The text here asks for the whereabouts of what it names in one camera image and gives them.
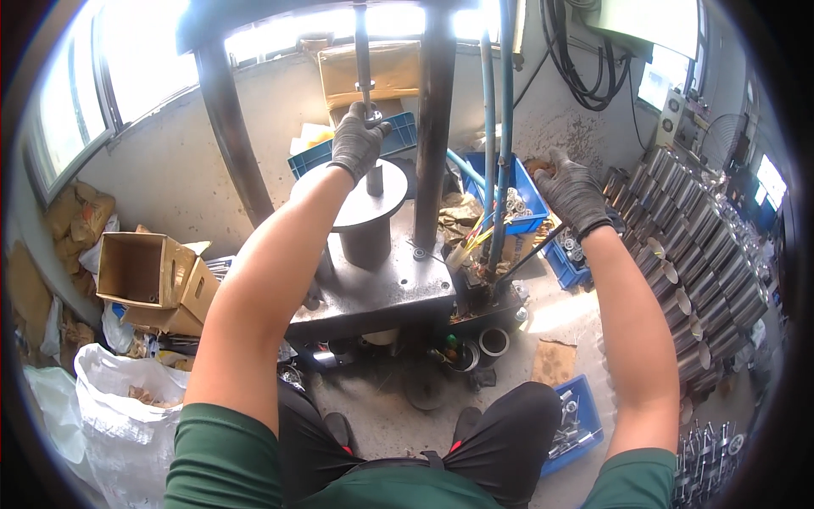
round metal plate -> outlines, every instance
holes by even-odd
[[[315,169],[325,168],[328,163],[317,166]],[[348,194],[348,198],[342,204],[334,221],[334,233],[363,225],[381,217],[390,217],[401,207],[407,195],[407,177],[398,166],[385,160],[376,160],[376,165],[382,167],[382,182],[384,192],[381,196],[371,196],[367,194],[367,176],[361,178],[353,191]],[[309,173],[297,181],[297,184],[305,180]]]

glove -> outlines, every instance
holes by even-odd
[[[353,177],[355,186],[373,169],[382,151],[382,141],[392,130],[390,122],[366,129],[365,104],[356,101],[336,127],[330,165],[345,168]]]
[[[549,154],[557,173],[551,178],[538,169],[534,181],[554,213],[576,233],[577,241],[599,226],[612,226],[605,212],[605,196],[591,170],[568,159],[558,148]]]

metal pipe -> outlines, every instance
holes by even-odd
[[[215,38],[200,46],[195,51],[195,64],[203,104],[226,170],[238,192],[243,210],[252,226],[257,228],[274,213],[274,206],[246,131],[223,40]]]
[[[457,39],[453,27],[455,11],[427,6],[424,12],[413,242],[420,248],[431,250],[438,229],[447,158]]]
[[[486,131],[486,147],[484,153],[484,171],[486,174],[485,189],[495,188],[495,71],[492,65],[492,41],[489,40],[489,30],[484,29],[480,35],[480,64],[484,74],[484,131]],[[495,210],[493,200],[484,203],[484,217],[489,217]],[[490,217],[484,229],[493,223]]]
[[[501,70],[503,75],[503,101],[501,105],[501,155],[497,160],[500,174],[497,176],[497,207],[495,208],[495,230],[489,249],[489,274],[494,274],[503,253],[506,226],[506,190],[509,188],[511,171],[511,136],[514,120],[514,70],[512,69],[512,47],[514,21],[511,17],[510,0],[501,0]]]

concrete floor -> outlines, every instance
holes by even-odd
[[[600,414],[605,440],[562,470],[540,479],[529,507],[573,509],[587,497],[604,462],[615,427],[614,394],[602,367],[597,339],[602,325],[596,292],[581,288],[563,291],[548,262],[529,261],[516,275],[529,290],[526,307],[529,319],[512,337],[509,351],[495,363],[497,386],[472,393],[464,380],[449,376],[442,398],[445,403],[431,411],[413,408],[402,390],[403,375],[409,370],[398,358],[379,362],[374,369],[331,372],[312,380],[313,397],[323,414],[338,411],[348,417],[358,441],[357,453],[365,459],[415,456],[436,450],[442,456],[452,443],[458,414],[467,406],[485,410],[512,388],[529,380],[532,361],[540,339],[576,344],[574,376],[585,374]],[[754,400],[746,370],[738,376],[734,390],[723,398],[713,393],[694,416],[720,426],[737,419],[745,431]]]

cardboard box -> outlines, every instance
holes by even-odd
[[[106,232],[96,295],[127,306],[177,308],[196,258],[192,249],[167,235]]]
[[[376,82],[370,97],[374,101],[418,96],[420,50],[419,41],[370,43],[370,77]],[[353,45],[322,50],[317,58],[326,109],[341,108],[361,100],[361,92],[356,90],[359,76]]]
[[[209,305],[220,285],[206,262],[198,258],[176,309],[131,307],[125,311],[122,320],[153,333],[200,336]]]

